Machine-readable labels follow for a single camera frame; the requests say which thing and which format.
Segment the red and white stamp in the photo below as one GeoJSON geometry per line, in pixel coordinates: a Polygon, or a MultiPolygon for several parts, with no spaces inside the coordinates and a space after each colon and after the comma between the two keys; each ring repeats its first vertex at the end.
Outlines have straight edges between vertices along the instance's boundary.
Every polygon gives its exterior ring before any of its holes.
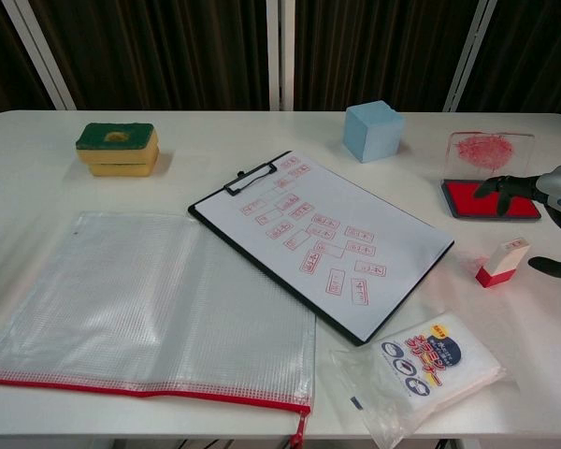
{"type": "Polygon", "coordinates": [[[359,253],[363,255],[374,255],[376,254],[376,247],[372,245],[366,245],[365,243],[360,243],[359,241],[347,240],[347,246],[345,247],[347,251],[352,253],[359,253]]]}
{"type": "Polygon", "coordinates": [[[337,220],[333,220],[332,218],[324,217],[323,215],[321,215],[319,213],[315,214],[311,218],[311,220],[317,225],[330,227],[331,229],[338,229],[338,226],[340,225],[340,222],[338,222],[337,220]]]}
{"type": "Polygon", "coordinates": [[[297,201],[299,201],[299,197],[293,194],[285,195],[283,198],[280,199],[278,203],[275,203],[275,206],[280,210],[287,210],[291,206],[293,206],[297,201]]]}
{"type": "Polygon", "coordinates": [[[318,267],[318,262],[322,259],[322,255],[320,253],[315,253],[312,250],[308,250],[306,257],[303,259],[301,263],[300,270],[304,273],[313,274],[318,267]]]}
{"type": "Polygon", "coordinates": [[[380,276],[381,278],[386,275],[386,267],[384,265],[372,264],[364,260],[355,261],[355,271],[371,274],[372,276],[380,276]]]}
{"type": "Polygon", "coordinates": [[[285,176],[284,178],[280,178],[274,183],[281,189],[292,189],[293,187],[295,187],[293,176],[285,176]]]}
{"type": "Polygon", "coordinates": [[[352,303],[356,306],[367,306],[367,283],[365,279],[352,278],[352,303]]]}
{"type": "Polygon", "coordinates": [[[265,205],[266,202],[262,198],[258,198],[255,201],[252,201],[250,204],[243,206],[241,208],[241,211],[243,212],[243,215],[251,215],[265,205]]]}
{"type": "Polygon", "coordinates": [[[294,168],[293,170],[291,170],[289,172],[289,174],[291,176],[293,176],[294,178],[299,178],[300,176],[305,175],[306,173],[308,173],[311,170],[311,168],[309,168],[309,166],[307,166],[306,164],[302,164],[297,168],[294,168]]]}
{"type": "Polygon", "coordinates": [[[267,225],[270,222],[275,221],[277,218],[282,216],[282,212],[278,209],[269,210],[268,212],[263,213],[262,215],[258,215],[255,217],[255,221],[258,222],[260,225],[267,225]]]}
{"type": "Polygon", "coordinates": [[[321,241],[321,240],[318,240],[314,245],[314,251],[332,255],[333,257],[337,257],[339,259],[343,256],[343,253],[345,253],[345,250],[343,250],[342,248],[339,248],[338,246],[335,245],[331,245],[327,241],[321,241]]]}
{"type": "Polygon", "coordinates": [[[307,215],[308,213],[312,212],[313,210],[314,210],[314,207],[310,203],[303,203],[301,206],[299,206],[297,209],[295,209],[289,215],[291,215],[296,220],[299,220],[304,215],[307,215]]]}
{"type": "Polygon", "coordinates": [[[279,224],[274,226],[272,229],[266,231],[266,235],[269,236],[271,239],[277,239],[282,234],[287,232],[289,229],[293,227],[292,224],[287,222],[286,220],[281,221],[279,224]]]}
{"type": "Polygon", "coordinates": [[[331,295],[337,295],[343,293],[343,283],[345,282],[345,271],[342,269],[330,269],[330,275],[328,276],[328,282],[326,283],[326,293],[331,295]]]}
{"type": "Polygon", "coordinates": [[[286,170],[288,168],[291,168],[292,166],[299,164],[300,162],[301,161],[297,156],[291,156],[290,158],[285,159],[280,163],[280,168],[286,170]]]}
{"type": "Polygon", "coordinates": [[[347,229],[345,229],[345,235],[347,237],[353,237],[354,239],[367,241],[368,243],[371,243],[372,240],[374,240],[374,234],[371,232],[351,226],[347,226],[347,229]]]}
{"type": "Polygon", "coordinates": [[[307,239],[309,239],[309,234],[303,229],[299,229],[287,241],[284,242],[284,246],[289,248],[291,251],[294,251],[307,239]]]}
{"type": "Polygon", "coordinates": [[[323,239],[332,240],[335,237],[335,231],[320,227],[314,223],[310,224],[307,229],[312,236],[322,237],[323,239]]]}

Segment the red ink pad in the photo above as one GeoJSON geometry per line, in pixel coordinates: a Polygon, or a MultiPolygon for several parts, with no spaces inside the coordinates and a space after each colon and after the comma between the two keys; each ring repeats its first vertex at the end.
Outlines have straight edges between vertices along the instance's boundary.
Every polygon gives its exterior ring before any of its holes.
{"type": "Polygon", "coordinates": [[[474,192],[480,187],[482,181],[469,180],[444,180],[442,192],[445,194],[451,213],[455,218],[477,218],[484,220],[527,220],[537,221],[540,212],[534,203],[527,198],[515,197],[505,215],[496,214],[496,192],[484,198],[474,198],[474,192]]]}

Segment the foam block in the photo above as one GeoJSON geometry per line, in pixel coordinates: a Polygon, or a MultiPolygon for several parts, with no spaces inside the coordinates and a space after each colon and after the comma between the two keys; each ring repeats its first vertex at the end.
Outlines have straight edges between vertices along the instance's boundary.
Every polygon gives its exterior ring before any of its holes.
{"type": "Polygon", "coordinates": [[[85,164],[149,164],[158,152],[150,123],[89,123],[77,140],[85,164]]]}
{"type": "Polygon", "coordinates": [[[383,101],[347,108],[343,143],[362,163],[392,156],[399,148],[405,118],[383,101]]]}
{"type": "Polygon", "coordinates": [[[156,154],[149,164],[89,164],[90,171],[94,176],[150,176],[153,166],[158,159],[158,148],[156,154]]]}
{"type": "Polygon", "coordinates": [[[515,274],[517,266],[529,249],[529,243],[522,238],[501,243],[480,268],[476,279],[483,287],[508,281],[515,274]]]}

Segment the white table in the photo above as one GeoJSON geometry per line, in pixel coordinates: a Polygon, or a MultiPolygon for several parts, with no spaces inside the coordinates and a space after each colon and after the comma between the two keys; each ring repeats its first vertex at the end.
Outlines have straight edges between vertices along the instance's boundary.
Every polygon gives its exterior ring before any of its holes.
{"type": "MultiPolygon", "coordinates": [[[[473,260],[518,236],[530,255],[561,259],[561,232],[548,216],[533,224],[455,220],[439,191],[449,135],[532,133],[531,173],[561,164],[561,116],[405,114],[397,156],[361,165],[341,146],[339,112],[12,111],[0,114],[0,323],[81,210],[185,213],[192,202],[286,150],[297,150],[422,220],[455,246],[380,335],[451,308],[493,325],[482,334],[505,357],[517,385],[495,384],[424,423],[414,437],[561,438],[561,280],[523,265],[508,283],[482,289],[473,260]],[[147,179],[97,179],[74,142],[88,122],[150,122],[162,154],[147,179]]],[[[368,438],[328,351],[348,343],[319,322],[315,404],[307,438],[368,438]]],[[[291,413],[185,398],[124,398],[0,386],[0,436],[272,438],[295,432],[291,413]]]]}

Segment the curtain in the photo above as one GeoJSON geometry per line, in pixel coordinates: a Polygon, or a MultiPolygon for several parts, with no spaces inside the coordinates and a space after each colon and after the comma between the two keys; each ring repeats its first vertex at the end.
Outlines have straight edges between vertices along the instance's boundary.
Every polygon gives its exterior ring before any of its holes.
{"type": "Polygon", "coordinates": [[[561,0],[496,3],[458,110],[561,113],[561,0]]]}
{"type": "Polygon", "coordinates": [[[297,0],[295,109],[442,110],[477,0],[297,0]]]}
{"type": "Polygon", "coordinates": [[[31,60],[0,2],[0,112],[53,109],[31,60]]]}
{"type": "Polygon", "coordinates": [[[268,109],[266,0],[31,0],[78,109],[268,109]]]}

